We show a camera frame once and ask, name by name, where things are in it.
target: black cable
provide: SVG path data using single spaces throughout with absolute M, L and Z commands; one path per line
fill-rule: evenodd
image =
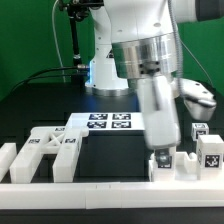
M 78 69 L 78 66 L 69 66 L 69 67 L 60 67 L 60 68 L 47 68 L 38 72 L 35 72 L 34 74 L 32 74 L 31 76 L 29 76 L 29 78 L 33 78 L 36 77 L 38 75 L 47 73 L 47 72 L 55 72 L 55 71 L 66 71 L 66 70 L 72 70 L 72 69 Z
M 78 75 L 48 75 L 48 76 L 41 76 L 41 77 L 30 77 L 28 79 L 24 79 L 21 82 L 17 83 L 11 90 L 11 93 L 14 92 L 18 86 L 28 83 L 31 80 L 35 80 L 35 79 L 46 79 L 46 78 L 61 78 L 61 77 L 71 77 L 71 76 L 86 76 L 86 74 L 78 74 Z

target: black and white pattern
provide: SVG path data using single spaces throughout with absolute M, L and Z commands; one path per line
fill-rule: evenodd
M 75 138 L 67 138 L 65 139 L 65 143 L 75 143 L 76 139 Z
M 131 120 L 131 114 L 113 114 L 113 120 Z
M 130 121 L 114 121 L 112 122 L 112 128 L 131 128 Z
M 162 168 L 162 169 L 171 169 L 172 168 L 172 158 L 170 158 L 170 163 L 163 165 L 163 164 L 158 164 L 158 168 Z
M 220 155 L 206 155 L 205 167 L 207 168 L 219 168 Z
M 206 131 L 196 131 L 196 139 L 198 139 L 199 135 L 206 135 Z
M 108 114 L 90 114 L 89 120 L 107 120 Z
M 113 50 L 111 49 L 109 54 L 107 55 L 107 58 L 114 58 Z
M 64 131 L 65 128 L 56 128 L 55 131 Z
M 93 121 L 93 122 L 88 122 L 87 126 L 91 129 L 103 129 L 106 128 L 107 122 L 105 121 Z
M 29 144 L 38 144 L 40 142 L 40 139 L 30 139 Z

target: white block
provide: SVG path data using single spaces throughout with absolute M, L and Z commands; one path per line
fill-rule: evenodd
M 82 145 L 80 129 L 67 129 L 53 164 L 54 182 L 72 182 Z
M 219 135 L 200 135 L 197 142 L 197 175 L 200 180 L 223 179 L 224 142 Z
M 122 183 L 122 208 L 212 207 L 224 204 L 224 184 L 201 181 Z
M 191 137 L 193 141 L 198 140 L 199 135 L 208 135 L 209 127 L 206 123 L 192 123 Z
M 0 209 L 85 209 L 91 184 L 1 184 Z
M 16 144 L 5 143 L 0 149 L 0 182 L 8 172 L 9 167 L 16 158 Z
M 41 148 L 49 140 L 48 131 L 36 130 L 10 166 L 12 183 L 30 183 L 43 157 Z
M 176 152 L 175 180 L 197 180 L 197 155 L 195 153 Z

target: white foam block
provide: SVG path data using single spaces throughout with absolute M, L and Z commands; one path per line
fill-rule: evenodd
M 53 126 L 53 127 L 34 127 L 31 130 L 31 134 L 34 132 L 49 132 L 49 141 L 47 144 L 42 146 L 42 154 L 57 154 L 61 146 L 61 142 L 64 138 L 65 133 L 64 126 Z
M 198 181 L 125 183 L 122 208 L 222 206 L 223 186 Z
M 91 184 L 1 184 L 0 209 L 85 209 Z
M 68 129 L 53 164 L 54 182 L 72 182 L 82 145 L 80 129 Z
M 31 134 L 18 156 L 10 166 L 12 183 L 30 183 L 43 157 L 41 147 L 49 140 L 48 131 Z
M 200 180 L 223 180 L 224 142 L 219 135 L 199 135 L 197 175 Z
M 184 166 L 188 174 L 196 174 L 197 155 L 195 153 L 188 155 L 187 152 L 176 152 L 176 165 Z
M 5 143 L 0 149 L 0 182 L 8 172 L 9 167 L 16 158 L 16 144 Z

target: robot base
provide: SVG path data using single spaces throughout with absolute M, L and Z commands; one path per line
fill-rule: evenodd
M 93 86 L 85 86 L 87 93 L 98 95 L 98 96 L 125 96 L 134 92 L 133 89 L 98 89 Z

